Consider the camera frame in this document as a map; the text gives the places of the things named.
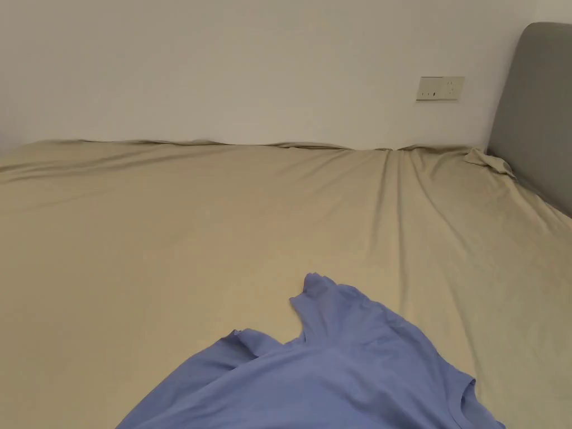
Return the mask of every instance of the wall outlet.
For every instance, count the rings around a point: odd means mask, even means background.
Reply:
[[[458,100],[463,84],[463,76],[422,77],[417,101]]]
[[[458,100],[461,97],[463,90],[464,77],[463,76],[448,76],[443,77],[443,84],[440,91],[440,100]]]
[[[417,90],[417,100],[438,100],[442,86],[443,78],[441,77],[422,77],[419,81],[419,89]]]

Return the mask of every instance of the blue fabric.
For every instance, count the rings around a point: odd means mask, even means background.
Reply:
[[[308,274],[287,344],[234,331],[192,356],[118,429],[498,429],[423,333],[357,289]]]

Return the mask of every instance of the upholstered headboard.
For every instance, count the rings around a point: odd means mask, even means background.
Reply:
[[[538,22],[524,30],[488,151],[572,215],[572,25]]]

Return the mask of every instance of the fabric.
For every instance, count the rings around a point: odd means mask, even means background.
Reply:
[[[468,152],[53,141],[0,158],[0,427],[116,427],[230,328],[296,337],[288,298],[320,272],[418,326],[508,428],[569,429],[572,220]]]
[[[118,429],[504,427],[423,333],[357,289],[308,274],[300,336],[232,332],[191,357]]]

